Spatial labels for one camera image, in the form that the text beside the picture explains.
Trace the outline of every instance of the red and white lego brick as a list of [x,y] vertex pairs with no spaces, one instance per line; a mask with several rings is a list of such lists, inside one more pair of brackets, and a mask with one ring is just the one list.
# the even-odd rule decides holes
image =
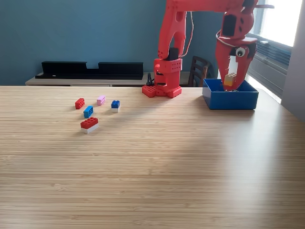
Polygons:
[[102,106],[104,103],[105,103],[105,96],[104,95],[101,95],[100,97],[98,97],[98,99],[96,100],[96,103],[98,106]]
[[86,121],[81,122],[81,131],[89,134],[99,127],[99,120],[97,118],[88,118]]

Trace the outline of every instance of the cable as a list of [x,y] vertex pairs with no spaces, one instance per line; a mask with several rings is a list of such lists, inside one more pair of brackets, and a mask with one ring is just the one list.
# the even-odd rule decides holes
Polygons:
[[189,47],[190,47],[190,44],[191,44],[191,41],[192,41],[192,38],[193,38],[193,32],[194,32],[193,13],[192,12],[190,12],[190,13],[191,13],[191,20],[192,20],[192,32],[191,32],[190,40],[189,40],[189,43],[187,44],[185,53],[182,56],[179,56],[179,58],[183,58],[187,55],[187,52],[189,51]]
[[235,45],[232,45],[232,44],[228,44],[228,43],[226,43],[226,42],[224,42],[223,40],[221,40],[220,38],[219,38],[219,35],[220,35],[220,30],[217,32],[217,34],[216,34],[216,39],[217,40],[219,40],[221,43],[223,43],[223,44],[225,44],[225,45],[228,45],[228,46],[231,46],[231,47],[236,47]]

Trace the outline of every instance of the pink lego brick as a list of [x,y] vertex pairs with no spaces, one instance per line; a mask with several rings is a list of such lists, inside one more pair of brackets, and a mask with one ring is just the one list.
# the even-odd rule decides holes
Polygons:
[[102,105],[105,103],[105,100],[106,100],[105,96],[104,96],[104,95],[101,95],[101,96],[96,100],[97,105],[98,105],[98,106],[102,106]]

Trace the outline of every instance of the chair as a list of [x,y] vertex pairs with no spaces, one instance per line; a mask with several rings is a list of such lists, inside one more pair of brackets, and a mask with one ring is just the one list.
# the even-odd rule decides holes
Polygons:
[[188,87],[194,87],[194,80],[196,87],[203,87],[203,80],[207,77],[211,63],[201,57],[194,56],[190,70],[190,77]]

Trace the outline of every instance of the blue lego brick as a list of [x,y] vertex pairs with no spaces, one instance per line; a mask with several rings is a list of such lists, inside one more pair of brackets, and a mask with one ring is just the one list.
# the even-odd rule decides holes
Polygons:
[[111,104],[111,108],[119,108],[120,107],[120,101],[117,100],[117,101],[113,101],[112,104]]
[[202,95],[211,110],[254,110],[258,99],[258,91],[247,81],[237,92],[226,92],[221,80],[205,79]]
[[85,110],[84,110],[84,117],[85,118],[90,118],[90,116],[93,114],[93,106],[88,106]]

